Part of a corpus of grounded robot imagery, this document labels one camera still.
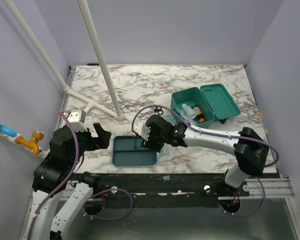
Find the teal bandage packet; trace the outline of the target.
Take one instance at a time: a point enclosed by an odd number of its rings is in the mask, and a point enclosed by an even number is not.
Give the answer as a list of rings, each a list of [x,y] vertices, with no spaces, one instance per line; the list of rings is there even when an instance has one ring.
[[[158,157],[159,157],[159,156],[166,156],[166,155],[169,155],[170,153],[171,153],[170,148],[169,148],[167,145],[165,145],[165,146],[160,150],[160,152],[157,153],[157,156],[158,156]]]

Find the teal divided tray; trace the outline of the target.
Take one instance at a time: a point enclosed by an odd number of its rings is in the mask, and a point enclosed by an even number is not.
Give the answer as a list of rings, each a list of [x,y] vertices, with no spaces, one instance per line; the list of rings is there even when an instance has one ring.
[[[113,139],[112,164],[116,167],[146,167],[157,163],[157,153],[142,147],[143,139],[119,135]]]

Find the white plastic bottle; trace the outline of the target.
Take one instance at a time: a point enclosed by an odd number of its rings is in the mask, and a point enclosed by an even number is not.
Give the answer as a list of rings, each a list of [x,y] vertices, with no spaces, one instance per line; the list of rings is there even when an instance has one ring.
[[[187,104],[183,103],[181,105],[181,107],[182,107],[184,113],[186,114],[186,116],[189,119],[193,120],[193,119],[196,118],[197,114],[196,114],[196,112],[190,106],[188,106]]]

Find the brown medicine bottle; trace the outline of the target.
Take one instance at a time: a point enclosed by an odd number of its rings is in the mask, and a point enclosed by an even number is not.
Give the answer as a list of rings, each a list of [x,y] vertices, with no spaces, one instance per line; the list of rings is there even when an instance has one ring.
[[[196,114],[196,117],[195,119],[198,120],[198,122],[201,124],[201,123],[204,123],[205,122],[205,118],[204,118],[204,115],[203,115],[203,112],[201,111],[200,107],[198,105],[194,105],[192,107],[193,111],[195,112]]]

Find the teal medicine kit box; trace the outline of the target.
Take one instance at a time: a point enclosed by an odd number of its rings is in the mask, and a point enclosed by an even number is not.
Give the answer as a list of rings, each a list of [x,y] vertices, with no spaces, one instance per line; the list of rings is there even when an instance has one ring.
[[[227,119],[237,117],[241,111],[223,84],[209,84],[191,87],[171,94],[170,109],[179,116],[182,105],[197,106],[203,114],[203,122],[198,118],[193,121],[200,128],[208,129],[214,121],[224,124]]]

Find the blue white gauze packet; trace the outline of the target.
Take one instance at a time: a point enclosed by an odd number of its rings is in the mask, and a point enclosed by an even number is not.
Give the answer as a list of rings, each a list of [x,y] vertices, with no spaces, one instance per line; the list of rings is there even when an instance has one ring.
[[[166,117],[164,117],[164,119],[172,125],[175,125],[177,123],[173,116],[166,116]]]

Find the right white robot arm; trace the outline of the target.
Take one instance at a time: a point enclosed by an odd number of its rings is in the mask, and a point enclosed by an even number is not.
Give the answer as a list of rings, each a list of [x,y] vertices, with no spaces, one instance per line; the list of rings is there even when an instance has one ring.
[[[164,145],[202,147],[235,156],[236,164],[228,169],[220,191],[231,196],[250,176],[260,177],[269,153],[269,146],[251,128],[240,131],[219,131],[200,128],[184,122],[173,125],[154,114],[146,123],[136,123],[133,132],[143,139],[142,147],[160,152]]]

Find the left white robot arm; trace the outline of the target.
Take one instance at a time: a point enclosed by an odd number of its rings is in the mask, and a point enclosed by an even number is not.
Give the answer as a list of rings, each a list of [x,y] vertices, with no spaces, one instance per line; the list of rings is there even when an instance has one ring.
[[[83,204],[100,194],[99,176],[84,172],[69,199],[57,210],[79,158],[86,151],[107,149],[110,145],[112,134],[99,123],[93,127],[96,137],[88,129],[72,131],[68,126],[53,133],[50,152],[34,171],[32,207],[23,239],[62,240]]]

